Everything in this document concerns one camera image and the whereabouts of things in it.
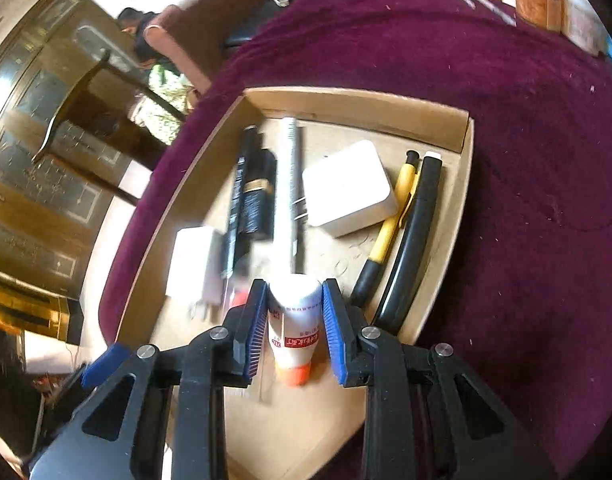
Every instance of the silver metal bolt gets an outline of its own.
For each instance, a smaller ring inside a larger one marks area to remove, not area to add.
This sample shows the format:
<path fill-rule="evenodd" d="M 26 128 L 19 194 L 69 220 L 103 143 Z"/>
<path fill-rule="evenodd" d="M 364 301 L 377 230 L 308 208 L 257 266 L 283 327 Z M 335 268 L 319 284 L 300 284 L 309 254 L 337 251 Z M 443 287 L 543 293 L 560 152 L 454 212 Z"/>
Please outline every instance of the silver metal bolt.
<path fill-rule="evenodd" d="M 137 348 L 137 357 L 139 359 L 148 359 L 155 355 L 155 347 L 153 345 L 144 345 Z"/>
<path fill-rule="evenodd" d="M 225 326 L 216 326 L 211 330 L 211 339 L 219 341 L 228 337 L 228 329 Z"/>
<path fill-rule="evenodd" d="M 454 352 L 454 350 L 452 349 L 452 346 L 450 346 L 448 343 L 439 343 L 438 345 L 435 346 L 435 351 L 441 357 L 450 357 Z"/>
<path fill-rule="evenodd" d="M 366 339 L 376 339 L 381 335 L 381 330 L 376 326 L 365 326 L 361 329 L 361 335 Z"/>

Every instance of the black hair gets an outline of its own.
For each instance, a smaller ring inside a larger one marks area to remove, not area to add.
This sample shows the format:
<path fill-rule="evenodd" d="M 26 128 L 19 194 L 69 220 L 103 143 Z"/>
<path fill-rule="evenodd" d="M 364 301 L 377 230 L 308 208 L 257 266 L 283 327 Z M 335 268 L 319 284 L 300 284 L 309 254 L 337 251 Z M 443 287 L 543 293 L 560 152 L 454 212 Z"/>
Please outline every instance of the black hair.
<path fill-rule="evenodd" d="M 144 13 L 140 10 L 133 9 L 132 7 L 126 7 L 119 13 L 119 16 L 117 16 L 117 22 L 120 25 L 128 25 L 129 23 L 138 22 L 143 15 Z"/>

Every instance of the yellow pen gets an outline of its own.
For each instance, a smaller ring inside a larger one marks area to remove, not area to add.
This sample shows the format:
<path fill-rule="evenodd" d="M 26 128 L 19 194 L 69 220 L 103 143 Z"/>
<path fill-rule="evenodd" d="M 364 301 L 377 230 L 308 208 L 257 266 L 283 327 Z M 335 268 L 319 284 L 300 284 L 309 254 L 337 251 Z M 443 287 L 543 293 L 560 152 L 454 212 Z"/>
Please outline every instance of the yellow pen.
<path fill-rule="evenodd" d="M 399 170 L 399 176 L 395 184 L 395 197 L 399 209 L 397 214 L 384 220 L 377 240 L 372 247 L 371 254 L 364 264 L 359 278 L 355 283 L 353 292 L 350 296 L 351 305 L 360 308 L 366 307 L 377 289 L 379 280 L 384 270 L 384 262 L 390 253 L 392 240 L 399 227 L 399 219 L 403 215 L 410 196 L 411 189 L 415 182 L 415 164 L 419 161 L 419 153 L 410 150 L 406 153 L 406 162 Z"/>

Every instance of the wooden cabinet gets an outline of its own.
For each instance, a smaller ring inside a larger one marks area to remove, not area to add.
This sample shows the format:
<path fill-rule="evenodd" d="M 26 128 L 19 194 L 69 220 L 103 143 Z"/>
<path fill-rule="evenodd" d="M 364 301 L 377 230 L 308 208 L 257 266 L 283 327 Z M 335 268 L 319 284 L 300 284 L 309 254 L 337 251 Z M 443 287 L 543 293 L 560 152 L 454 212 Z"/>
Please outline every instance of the wooden cabinet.
<path fill-rule="evenodd" d="M 102 56 L 140 76 L 132 39 L 90 0 L 41 0 L 0 48 L 0 272 L 78 298 L 111 196 L 49 158 L 33 166 L 49 122 L 76 81 Z M 133 89 L 110 74 L 91 84 L 128 110 Z M 119 183 L 128 158 L 71 123 L 60 155 Z"/>

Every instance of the wooden chair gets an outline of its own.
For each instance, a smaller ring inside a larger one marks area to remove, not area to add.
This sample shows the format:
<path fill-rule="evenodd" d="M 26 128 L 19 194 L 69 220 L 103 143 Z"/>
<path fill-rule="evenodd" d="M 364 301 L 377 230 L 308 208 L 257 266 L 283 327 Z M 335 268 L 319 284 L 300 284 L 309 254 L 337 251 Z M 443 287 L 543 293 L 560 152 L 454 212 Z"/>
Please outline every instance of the wooden chair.
<path fill-rule="evenodd" d="M 81 76 L 80 80 L 70 89 L 70 92 L 52 117 L 46 130 L 44 142 L 33 157 L 33 164 L 40 163 L 44 157 L 50 155 L 65 170 L 76 174 L 94 186 L 100 187 L 132 205 L 137 205 L 138 199 L 132 194 L 101 178 L 93 171 L 67 160 L 64 156 L 52 151 L 52 143 L 57 136 L 58 128 L 64 121 L 70 121 L 85 132 L 112 146 L 115 150 L 130 156 L 149 170 L 152 171 L 157 166 L 166 150 L 166 144 L 153 137 L 148 128 L 139 126 L 129 120 L 124 111 L 109 106 L 103 99 L 94 95 L 88 89 L 93 78 L 102 70 L 107 70 L 122 81 L 139 89 L 148 98 L 176 118 L 176 120 L 180 121 L 180 123 L 185 122 L 185 114 L 153 92 L 144 83 L 115 68 L 109 63 L 109 60 L 110 52 L 106 50 L 102 59 Z"/>

